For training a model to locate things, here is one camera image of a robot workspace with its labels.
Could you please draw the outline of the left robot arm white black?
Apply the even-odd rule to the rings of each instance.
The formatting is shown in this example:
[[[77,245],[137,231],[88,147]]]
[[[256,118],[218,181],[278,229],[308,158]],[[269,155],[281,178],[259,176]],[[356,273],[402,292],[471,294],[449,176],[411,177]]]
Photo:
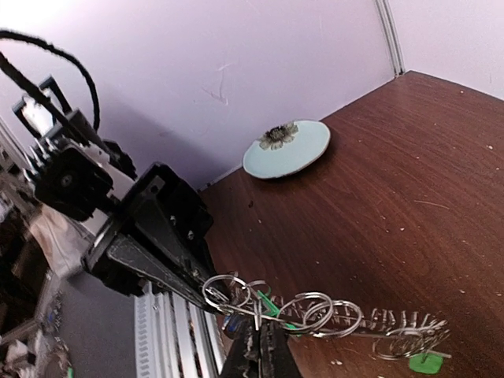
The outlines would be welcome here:
[[[214,280],[205,239],[213,218],[198,192],[161,162],[138,175],[131,158],[69,105],[54,78],[39,88],[65,122],[49,116],[42,129],[28,117],[28,100],[13,107],[35,139],[24,176],[40,202],[93,235],[83,269],[123,295],[139,296],[152,284],[215,313],[207,297],[229,291]]]

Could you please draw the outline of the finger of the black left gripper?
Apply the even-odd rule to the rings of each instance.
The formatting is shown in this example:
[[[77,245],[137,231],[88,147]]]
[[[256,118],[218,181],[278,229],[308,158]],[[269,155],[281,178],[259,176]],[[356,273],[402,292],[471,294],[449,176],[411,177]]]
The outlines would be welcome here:
[[[126,275],[127,284],[114,284],[111,279],[107,284],[117,291],[128,295],[138,295],[143,281],[150,281],[160,291],[172,291],[193,305],[209,313],[216,313],[204,294],[204,283],[217,272],[209,256],[205,240],[195,240],[185,246],[174,235],[169,235],[168,243],[158,241],[133,232],[119,234],[106,249],[107,258],[118,271],[116,276]]]

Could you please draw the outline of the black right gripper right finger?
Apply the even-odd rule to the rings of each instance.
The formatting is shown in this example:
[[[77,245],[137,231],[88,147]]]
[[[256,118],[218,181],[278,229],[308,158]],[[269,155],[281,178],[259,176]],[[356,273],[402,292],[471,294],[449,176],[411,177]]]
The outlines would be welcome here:
[[[301,378],[298,366],[287,345],[288,334],[273,321],[261,325],[259,352],[260,377]]]

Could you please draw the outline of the grey disc keyring organizer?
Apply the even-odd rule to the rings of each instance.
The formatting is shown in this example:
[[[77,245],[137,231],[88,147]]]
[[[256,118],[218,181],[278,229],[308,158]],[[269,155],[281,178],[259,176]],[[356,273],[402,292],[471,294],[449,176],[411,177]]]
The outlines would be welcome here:
[[[261,291],[271,299],[271,287],[264,280],[246,282],[236,274],[216,275],[208,279],[203,287],[206,289],[205,300],[228,317],[237,313],[254,320],[257,297],[250,290]],[[324,292],[307,291],[299,294],[303,300],[286,308],[279,318],[298,323],[302,335],[318,339],[349,336],[369,338],[372,340],[373,357],[385,361],[410,359],[414,355],[427,353],[437,354],[444,359],[452,357],[439,350],[439,346],[450,336],[448,322],[430,313],[395,313],[389,309],[375,308],[366,315],[354,302],[335,299]],[[261,324],[265,321],[276,322],[283,328],[282,323],[272,318],[262,318]]]

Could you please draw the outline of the green key tag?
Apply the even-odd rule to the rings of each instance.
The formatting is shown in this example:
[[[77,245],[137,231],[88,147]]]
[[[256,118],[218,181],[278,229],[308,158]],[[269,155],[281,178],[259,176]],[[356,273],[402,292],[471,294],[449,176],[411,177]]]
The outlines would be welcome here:
[[[444,358],[437,354],[417,354],[409,359],[409,369],[426,375],[435,375],[439,373],[443,361]]]
[[[301,294],[296,295],[294,299],[283,304],[279,308],[268,297],[267,294],[264,294],[261,291],[250,291],[257,297],[254,303],[254,325],[257,331],[261,326],[262,318],[272,318],[273,320],[282,323],[282,327],[292,335],[297,335],[297,337],[302,335],[302,329],[299,327],[298,323],[296,323],[295,321],[286,321],[279,318],[280,314],[284,312],[286,308],[288,308],[289,306],[295,306],[298,302],[303,300]]]

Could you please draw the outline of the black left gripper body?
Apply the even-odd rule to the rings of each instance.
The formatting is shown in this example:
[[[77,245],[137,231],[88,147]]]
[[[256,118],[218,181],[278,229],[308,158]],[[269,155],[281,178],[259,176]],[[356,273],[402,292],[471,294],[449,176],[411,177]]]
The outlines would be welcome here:
[[[128,277],[116,276],[118,271],[106,256],[107,247],[117,235],[142,232],[165,245],[168,236],[174,235],[185,246],[190,246],[195,240],[205,240],[212,224],[213,218],[198,192],[167,165],[154,163],[135,182],[99,230],[82,258],[83,269],[113,291],[140,296],[145,286],[152,284],[150,281],[142,282],[138,295],[128,295],[107,284],[111,279],[113,284],[130,287]]]

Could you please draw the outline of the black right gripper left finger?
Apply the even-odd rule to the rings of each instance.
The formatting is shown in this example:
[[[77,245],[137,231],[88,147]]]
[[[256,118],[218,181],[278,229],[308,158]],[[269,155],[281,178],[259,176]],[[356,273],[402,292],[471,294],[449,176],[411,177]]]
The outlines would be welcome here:
[[[239,326],[224,362],[220,378],[258,378],[260,376],[260,332],[247,318]]]

